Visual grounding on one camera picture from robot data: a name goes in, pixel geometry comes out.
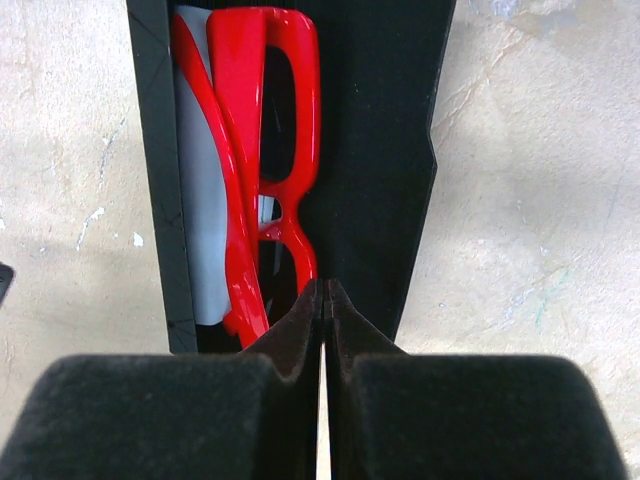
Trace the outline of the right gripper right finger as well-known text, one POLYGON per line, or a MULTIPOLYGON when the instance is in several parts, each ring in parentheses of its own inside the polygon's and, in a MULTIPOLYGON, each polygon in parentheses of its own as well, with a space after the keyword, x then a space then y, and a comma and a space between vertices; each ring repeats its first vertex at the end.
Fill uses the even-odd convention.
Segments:
POLYGON ((335 479, 623 479, 596 392, 544 355, 411 355, 325 286, 335 479))

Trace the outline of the light blue cleaning cloth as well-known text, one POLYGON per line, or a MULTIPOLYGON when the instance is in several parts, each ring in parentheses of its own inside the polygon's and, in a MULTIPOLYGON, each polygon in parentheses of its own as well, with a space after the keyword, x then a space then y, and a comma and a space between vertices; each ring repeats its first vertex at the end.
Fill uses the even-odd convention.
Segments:
POLYGON ((180 5, 171 20, 194 319, 259 336, 256 271, 266 12, 180 5))

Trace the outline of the red sunglasses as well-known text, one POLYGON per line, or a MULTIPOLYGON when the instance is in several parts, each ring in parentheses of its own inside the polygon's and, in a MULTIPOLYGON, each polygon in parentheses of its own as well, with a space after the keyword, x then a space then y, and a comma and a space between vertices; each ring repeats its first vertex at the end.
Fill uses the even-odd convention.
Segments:
POLYGON ((317 32, 292 9, 179 5, 170 48, 197 347, 236 352, 318 274, 298 216, 320 164, 317 32))

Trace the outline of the black glasses case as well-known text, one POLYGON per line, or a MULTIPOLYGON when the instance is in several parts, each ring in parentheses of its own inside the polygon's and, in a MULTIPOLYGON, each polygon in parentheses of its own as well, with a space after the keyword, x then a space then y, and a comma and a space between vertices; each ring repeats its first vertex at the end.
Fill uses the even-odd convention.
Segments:
MULTIPOLYGON (((172 1, 127 5, 170 351, 234 352, 195 324, 179 181, 172 1)), ((437 171, 430 135, 455 5, 298 1, 319 34, 318 178, 300 208, 319 273, 389 338, 403 312, 437 171)))

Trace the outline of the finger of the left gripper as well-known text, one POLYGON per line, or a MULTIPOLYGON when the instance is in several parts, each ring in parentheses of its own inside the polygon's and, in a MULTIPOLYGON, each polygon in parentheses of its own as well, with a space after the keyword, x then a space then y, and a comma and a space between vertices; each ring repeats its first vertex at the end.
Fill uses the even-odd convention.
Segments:
POLYGON ((11 266, 0 263, 0 304, 3 303, 14 276, 15 272, 11 266))

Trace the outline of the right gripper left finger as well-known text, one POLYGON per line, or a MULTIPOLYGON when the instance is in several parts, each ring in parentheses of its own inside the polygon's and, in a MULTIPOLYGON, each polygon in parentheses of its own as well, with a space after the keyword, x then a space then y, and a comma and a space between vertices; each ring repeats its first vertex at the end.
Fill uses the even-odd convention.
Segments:
POLYGON ((323 287, 236 354, 76 355, 39 378, 5 479, 312 479, 323 287))

